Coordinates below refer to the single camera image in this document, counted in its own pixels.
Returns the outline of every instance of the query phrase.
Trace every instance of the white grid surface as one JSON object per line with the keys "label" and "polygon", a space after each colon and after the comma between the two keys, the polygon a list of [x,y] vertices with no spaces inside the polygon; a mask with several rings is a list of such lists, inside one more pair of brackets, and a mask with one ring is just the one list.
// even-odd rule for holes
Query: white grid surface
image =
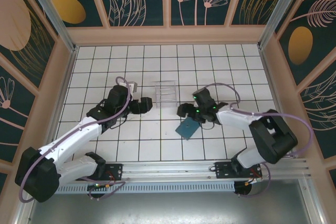
{"label": "white grid surface", "polygon": [[[175,129],[181,123],[177,108],[157,109],[154,81],[174,80],[178,104],[193,102],[192,93],[206,84],[232,84],[239,92],[239,107],[266,112],[274,102],[256,45],[163,45],[81,47],[68,87],[57,137],[74,127],[115,85],[117,76],[138,83],[135,99],[151,97],[153,108],[128,116],[120,127],[93,139],[73,158],[97,152],[107,162],[182,161],[232,158],[254,144],[250,132],[211,123],[190,140]],[[225,87],[209,87],[215,100],[236,101]]]}

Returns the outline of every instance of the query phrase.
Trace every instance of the robotic arm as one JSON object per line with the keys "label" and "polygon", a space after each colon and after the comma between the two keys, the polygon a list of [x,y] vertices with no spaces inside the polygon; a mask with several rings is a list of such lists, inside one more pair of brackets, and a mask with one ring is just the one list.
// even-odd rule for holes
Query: robotic arm
{"label": "robotic arm", "polygon": [[297,144],[297,138],[280,116],[255,116],[242,114],[225,107],[227,103],[216,104],[210,92],[202,88],[193,93],[197,106],[184,103],[177,114],[191,117],[198,123],[206,121],[229,125],[242,130],[250,130],[255,147],[241,150],[231,159],[232,169],[239,175],[245,169],[263,162],[277,163]]}
{"label": "robotic arm", "polygon": [[[129,85],[132,96],[133,92],[136,92],[137,85],[135,82],[130,82]],[[96,153],[87,153],[85,156],[71,162],[66,162],[66,160],[91,139],[97,138],[100,134],[103,134],[110,127],[114,126],[118,118],[126,118],[130,113],[147,113],[153,106],[151,98],[141,98],[141,102],[131,98],[127,108],[118,118],[103,123],[94,123],[102,119],[108,119],[118,113],[125,105],[127,95],[128,89],[124,83],[114,86],[110,90],[108,98],[103,99],[97,106],[92,108],[86,117],[69,132],[38,150],[32,147],[25,150],[20,160],[15,183],[20,186],[28,169],[48,150],[52,151],[37,164],[24,185],[24,190],[32,195],[38,202],[46,201],[55,193],[59,186],[65,185],[73,180],[84,176],[90,177],[92,175],[98,178],[101,177],[105,172],[106,162]],[[81,129],[81,127],[87,123],[92,124]],[[75,134],[68,137],[66,141],[57,147],[54,147],[64,136],[78,128],[79,130]]]}
{"label": "robotic arm", "polygon": [[[129,84],[131,95],[133,95],[137,85],[136,83]],[[114,86],[110,90],[108,98],[103,99],[92,108],[86,117],[65,135],[38,150],[32,147],[25,150],[20,160],[15,183],[20,186],[27,171],[42,155],[48,152],[33,168],[24,184],[24,190],[38,202],[46,201],[59,186],[73,180],[84,176],[101,178],[106,171],[106,162],[96,153],[87,153],[71,162],[66,162],[66,160],[91,139],[97,138],[114,126],[118,118],[126,118],[129,113],[144,114],[152,108],[151,98],[141,98],[141,102],[131,99],[127,108],[117,118],[98,123],[119,113],[127,102],[127,96],[128,89],[124,83]],[[199,123],[209,121],[219,125],[234,126],[242,130],[251,130],[256,147],[241,150],[231,159],[231,170],[237,175],[262,162],[275,164],[297,145],[296,137],[279,116],[254,116],[235,112],[227,107],[227,103],[216,104],[206,88],[194,92],[193,96],[197,106],[184,103],[179,106],[177,114],[181,117],[187,115],[197,123],[197,127],[199,127]],[[73,135],[55,147],[66,135],[75,130],[77,131]]]}

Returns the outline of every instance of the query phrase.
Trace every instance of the yellow oval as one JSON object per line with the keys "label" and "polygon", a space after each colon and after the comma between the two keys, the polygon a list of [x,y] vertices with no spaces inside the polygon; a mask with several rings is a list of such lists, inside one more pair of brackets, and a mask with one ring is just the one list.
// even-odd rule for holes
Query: yellow oval
{"label": "yellow oval", "polygon": [[71,24],[85,20],[86,13],[78,0],[51,0],[61,19]]}
{"label": "yellow oval", "polygon": [[289,39],[289,59],[296,65],[304,63],[313,46],[313,35],[307,27],[296,28]]}
{"label": "yellow oval", "polygon": [[30,38],[29,9],[23,0],[0,0],[0,8],[0,45],[19,51]]}

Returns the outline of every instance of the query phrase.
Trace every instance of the blue card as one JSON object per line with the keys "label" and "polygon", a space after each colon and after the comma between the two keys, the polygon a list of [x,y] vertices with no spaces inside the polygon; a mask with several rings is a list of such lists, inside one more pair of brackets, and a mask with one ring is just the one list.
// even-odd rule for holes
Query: blue card
{"label": "blue card", "polygon": [[175,130],[183,138],[189,140],[199,128],[199,123],[187,117]]}

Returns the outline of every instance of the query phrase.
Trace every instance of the gray floor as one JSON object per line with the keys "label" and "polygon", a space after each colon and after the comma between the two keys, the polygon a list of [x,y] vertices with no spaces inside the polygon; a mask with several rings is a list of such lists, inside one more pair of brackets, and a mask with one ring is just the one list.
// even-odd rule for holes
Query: gray floor
{"label": "gray floor", "polygon": [[54,195],[36,204],[30,223],[304,224],[310,223],[307,216],[298,184],[274,181],[256,198],[233,193],[116,194],[97,202],[86,195]]}

